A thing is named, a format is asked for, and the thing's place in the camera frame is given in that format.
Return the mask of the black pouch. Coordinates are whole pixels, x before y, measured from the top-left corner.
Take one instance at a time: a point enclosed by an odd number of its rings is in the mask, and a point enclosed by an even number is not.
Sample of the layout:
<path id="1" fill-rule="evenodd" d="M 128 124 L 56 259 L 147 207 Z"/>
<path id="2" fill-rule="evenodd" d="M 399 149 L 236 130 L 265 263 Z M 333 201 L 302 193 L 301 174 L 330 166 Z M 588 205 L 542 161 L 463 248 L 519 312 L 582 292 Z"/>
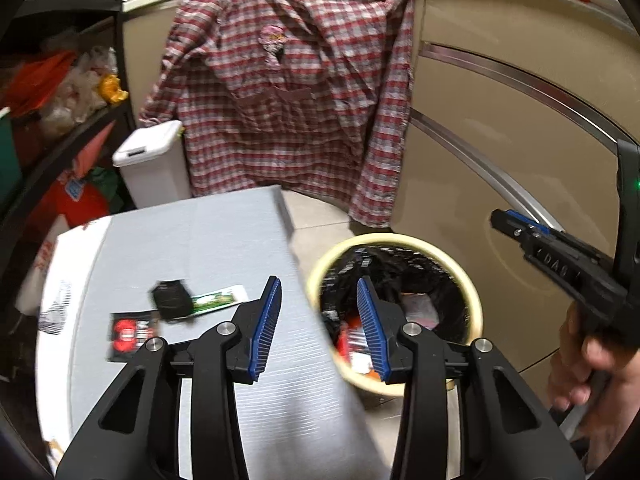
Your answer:
<path id="1" fill-rule="evenodd" d="M 150 295 L 164 321 L 186 318 L 193 313 L 191 294 L 181 280 L 159 281 L 150 290 Z"/>

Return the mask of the white plastic bags on shelf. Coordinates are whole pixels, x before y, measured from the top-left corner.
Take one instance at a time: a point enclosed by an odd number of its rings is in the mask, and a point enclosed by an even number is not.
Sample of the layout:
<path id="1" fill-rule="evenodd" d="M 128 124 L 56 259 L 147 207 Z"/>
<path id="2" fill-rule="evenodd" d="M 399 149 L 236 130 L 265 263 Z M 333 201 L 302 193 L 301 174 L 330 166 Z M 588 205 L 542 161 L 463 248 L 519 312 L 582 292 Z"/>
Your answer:
<path id="1" fill-rule="evenodd" d="M 110 104 L 101 86 L 111 76 L 117 76 L 113 48 L 95 46 L 83 53 L 40 110 L 43 137 L 53 141 L 65 136 Z"/>

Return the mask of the yellow trash bin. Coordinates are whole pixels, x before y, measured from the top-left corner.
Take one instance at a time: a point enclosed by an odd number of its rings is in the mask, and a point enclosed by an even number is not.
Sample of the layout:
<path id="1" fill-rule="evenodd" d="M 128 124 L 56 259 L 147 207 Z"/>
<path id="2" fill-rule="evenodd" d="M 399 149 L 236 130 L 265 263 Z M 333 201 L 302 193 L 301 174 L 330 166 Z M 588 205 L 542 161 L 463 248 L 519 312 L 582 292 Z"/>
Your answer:
<path id="1" fill-rule="evenodd" d="M 412 248 L 417 252 L 427 255 L 436 263 L 438 263 L 445 271 L 447 271 L 453 278 L 457 285 L 462 290 L 463 299 L 466 302 L 469 313 L 469 333 L 466 341 L 461 344 L 470 344 L 474 339 L 478 338 L 483 333 L 483 310 L 480 304 L 480 296 L 475 289 L 471 279 L 468 277 L 462 267 L 459 266 L 453 258 L 449 257 L 446 252 L 438 249 L 437 247 L 419 240 L 418 238 L 393 234 L 393 233 L 375 233 L 364 234 L 343 240 L 331 249 L 329 249 L 314 265 L 309 278 L 307 278 L 306 292 L 307 297 L 311 303 L 311 307 L 316 310 L 321 318 L 320 312 L 320 288 L 321 280 L 324 274 L 329 270 L 329 266 L 348 248 L 356 245 L 397 245 L 405 248 Z M 422 326 L 429 330 L 434 330 L 434 326 L 438 322 L 437 314 L 428 300 L 424 301 L 425 308 L 413 315 L 412 318 L 407 318 L 410 322 L 420 323 Z M 351 326 L 361 326 L 360 317 L 356 321 L 349 323 Z M 404 387 L 402 385 L 386 385 L 381 382 L 380 376 L 371 370 L 367 375 L 361 375 L 354 372 L 348 363 L 340 356 L 336 348 L 336 342 L 333 342 L 330 338 L 330 352 L 334 363 L 337 366 L 341 376 L 346 379 L 350 384 L 356 388 L 371 394 L 377 394 L 383 398 L 400 398 L 404 394 Z"/>

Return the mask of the orange bag on shelf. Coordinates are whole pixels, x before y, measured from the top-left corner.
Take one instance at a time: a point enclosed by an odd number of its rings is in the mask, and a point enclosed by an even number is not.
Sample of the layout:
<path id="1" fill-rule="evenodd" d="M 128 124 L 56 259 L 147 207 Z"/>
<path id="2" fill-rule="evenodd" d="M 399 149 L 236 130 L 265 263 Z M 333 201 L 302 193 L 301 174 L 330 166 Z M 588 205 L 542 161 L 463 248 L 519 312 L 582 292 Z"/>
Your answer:
<path id="1" fill-rule="evenodd" d="M 14 118 L 26 116 L 46 104 L 76 60 L 72 50 L 58 50 L 23 63 L 1 91 L 1 107 Z"/>

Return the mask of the black red crab packet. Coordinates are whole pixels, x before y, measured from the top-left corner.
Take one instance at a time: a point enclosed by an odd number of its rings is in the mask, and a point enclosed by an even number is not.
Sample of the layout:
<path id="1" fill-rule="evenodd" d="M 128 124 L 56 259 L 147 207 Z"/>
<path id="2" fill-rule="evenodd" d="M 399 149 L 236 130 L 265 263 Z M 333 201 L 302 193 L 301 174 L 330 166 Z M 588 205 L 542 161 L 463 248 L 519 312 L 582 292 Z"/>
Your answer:
<path id="1" fill-rule="evenodd" d="M 154 311 L 111 314 L 108 356 L 110 362 L 127 362 L 150 338 L 157 337 L 158 316 Z"/>

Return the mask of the red medicine box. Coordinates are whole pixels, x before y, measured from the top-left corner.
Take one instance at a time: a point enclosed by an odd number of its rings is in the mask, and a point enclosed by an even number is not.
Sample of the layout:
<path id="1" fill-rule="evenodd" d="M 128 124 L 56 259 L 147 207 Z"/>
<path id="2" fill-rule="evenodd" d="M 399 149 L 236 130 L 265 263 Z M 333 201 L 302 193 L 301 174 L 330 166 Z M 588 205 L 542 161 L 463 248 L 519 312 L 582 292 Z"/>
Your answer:
<path id="1" fill-rule="evenodd" d="M 341 322 L 336 348 L 354 372 L 367 375 L 373 370 L 367 339 L 360 325 Z"/>

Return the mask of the white patterned board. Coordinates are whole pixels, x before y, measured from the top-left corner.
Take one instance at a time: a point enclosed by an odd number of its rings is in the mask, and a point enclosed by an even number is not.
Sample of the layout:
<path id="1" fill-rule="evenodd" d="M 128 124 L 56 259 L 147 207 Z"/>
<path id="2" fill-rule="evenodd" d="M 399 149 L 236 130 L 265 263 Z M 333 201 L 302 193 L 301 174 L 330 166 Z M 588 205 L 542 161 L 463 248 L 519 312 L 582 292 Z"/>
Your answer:
<path id="1" fill-rule="evenodd" d="M 52 469 L 58 468 L 73 437 L 70 375 L 79 315 L 87 287 L 112 218 L 106 216 L 71 229 L 58 216 L 41 245 L 18 308 L 40 293 L 35 351 L 35 392 L 40 434 Z"/>

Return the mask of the red plaid shirt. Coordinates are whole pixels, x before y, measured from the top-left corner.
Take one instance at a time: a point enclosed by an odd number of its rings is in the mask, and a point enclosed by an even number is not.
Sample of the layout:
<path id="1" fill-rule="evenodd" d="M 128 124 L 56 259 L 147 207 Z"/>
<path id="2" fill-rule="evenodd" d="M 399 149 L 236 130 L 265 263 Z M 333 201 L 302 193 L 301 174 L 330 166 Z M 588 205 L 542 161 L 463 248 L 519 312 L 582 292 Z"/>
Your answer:
<path id="1" fill-rule="evenodd" d="M 416 0 L 183 0 L 139 115 L 183 124 L 197 196 L 281 185 L 390 224 Z"/>

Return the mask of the black bin liner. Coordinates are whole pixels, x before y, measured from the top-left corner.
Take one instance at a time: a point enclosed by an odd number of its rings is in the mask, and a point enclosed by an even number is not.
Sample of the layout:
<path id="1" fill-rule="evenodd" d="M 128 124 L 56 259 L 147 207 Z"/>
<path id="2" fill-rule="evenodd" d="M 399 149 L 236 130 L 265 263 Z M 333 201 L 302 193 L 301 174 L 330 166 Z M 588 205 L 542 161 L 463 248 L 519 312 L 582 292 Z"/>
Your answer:
<path id="1" fill-rule="evenodd" d="M 398 304 L 405 316 L 422 311 L 430 302 L 437 314 L 434 332 L 461 344 L 468 338 L 469 313 L 454 278 L 422 252 L 397 245 L 356 245 L 329 266 L 321 280 L 320 312 L 333 342 L 341 328 L 356 321 L 357 283 L 371 279 L 378 298 Z"/>

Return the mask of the teal storage box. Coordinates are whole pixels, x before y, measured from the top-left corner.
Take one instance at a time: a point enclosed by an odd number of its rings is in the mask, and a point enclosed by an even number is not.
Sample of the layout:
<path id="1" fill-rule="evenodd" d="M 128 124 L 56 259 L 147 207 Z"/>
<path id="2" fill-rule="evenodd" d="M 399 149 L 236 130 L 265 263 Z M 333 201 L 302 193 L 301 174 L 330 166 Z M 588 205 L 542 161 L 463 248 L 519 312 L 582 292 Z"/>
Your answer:
<path id="1" fill-rule="evenodd" d="M 21 179 L 21 167 L 17 159 L 12 136 L 9 107 L 0 112 L 0 202 L 3 202 Z"/>

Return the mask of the black shelving rack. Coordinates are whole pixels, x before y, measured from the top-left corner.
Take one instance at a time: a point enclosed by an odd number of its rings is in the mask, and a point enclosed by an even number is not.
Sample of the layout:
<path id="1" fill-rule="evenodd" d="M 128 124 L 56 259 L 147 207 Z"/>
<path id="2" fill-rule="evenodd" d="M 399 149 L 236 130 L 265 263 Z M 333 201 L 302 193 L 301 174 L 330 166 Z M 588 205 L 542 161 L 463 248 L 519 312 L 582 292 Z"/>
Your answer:
<path id="1" fill-rule="evenodd" d="M 32 210 L 104 127 L 132 123 L 124 0 L 1 0 L 1 259 Z"/>

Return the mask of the yellow toy figure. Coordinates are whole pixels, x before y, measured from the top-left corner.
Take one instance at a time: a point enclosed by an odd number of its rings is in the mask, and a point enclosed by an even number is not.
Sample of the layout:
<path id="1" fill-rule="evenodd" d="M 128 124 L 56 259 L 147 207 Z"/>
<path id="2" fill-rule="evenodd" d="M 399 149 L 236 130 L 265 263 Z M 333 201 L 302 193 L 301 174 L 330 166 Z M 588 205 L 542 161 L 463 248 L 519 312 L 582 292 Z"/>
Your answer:
<path id="1" fill-rule="evenodd" d="M 120 88 L 120 80 L 114 74 L 104 75 L 98 85 L 98 93 L 107 104 L 118 104 L 128 99 L 129 93 Z"/>

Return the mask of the green white wrapper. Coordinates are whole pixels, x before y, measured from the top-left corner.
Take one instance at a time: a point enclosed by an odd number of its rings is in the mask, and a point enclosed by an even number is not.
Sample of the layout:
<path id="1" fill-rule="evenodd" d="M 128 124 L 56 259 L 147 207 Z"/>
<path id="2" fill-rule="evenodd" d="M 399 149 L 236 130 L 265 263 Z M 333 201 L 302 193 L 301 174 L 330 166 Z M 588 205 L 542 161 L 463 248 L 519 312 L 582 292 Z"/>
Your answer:
<path id="1" fill-rule="evenodd" d="M 192 314 L 198 316 L 228 309 L 247 300 L 248 295 L 245 287 L 243 285 L 232 285 L 213 292 L 206 292 L 203 295 L 193 296 Z"/>

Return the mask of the white lidded bin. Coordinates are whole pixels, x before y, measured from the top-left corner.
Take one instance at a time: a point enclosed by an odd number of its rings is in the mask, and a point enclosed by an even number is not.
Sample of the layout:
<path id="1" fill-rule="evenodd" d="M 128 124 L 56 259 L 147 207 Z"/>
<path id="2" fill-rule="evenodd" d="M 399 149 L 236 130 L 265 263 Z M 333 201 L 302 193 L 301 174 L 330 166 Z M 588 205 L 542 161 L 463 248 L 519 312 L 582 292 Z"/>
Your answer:
<path id="1" fill-rule="evenodd" d="M 191 185 L 178 120 L 134 130 L 112 156 L 137 208 L 188 200 Z"/>

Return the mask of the red bag under shelf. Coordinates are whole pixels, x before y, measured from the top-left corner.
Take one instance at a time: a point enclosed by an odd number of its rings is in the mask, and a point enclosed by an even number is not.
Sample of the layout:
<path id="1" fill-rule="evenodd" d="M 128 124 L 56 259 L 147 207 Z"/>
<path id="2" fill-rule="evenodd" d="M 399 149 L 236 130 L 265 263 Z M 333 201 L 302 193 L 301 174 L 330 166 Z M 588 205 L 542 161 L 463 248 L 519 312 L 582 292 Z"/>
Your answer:
<path id="1" fill-rule="evenodd" d="M 96 168 L 99 154 L 115 123 L 104 127 L 72 160 L 50 185 L 43 198 L 29 214 L 26 226 L 46 234 L 56 218 L 62 216 L 66 226 L 73 229 L 92 220 L 108 216 L 108 200 L 96 185 L 89 181 L 89 172 Z"/>

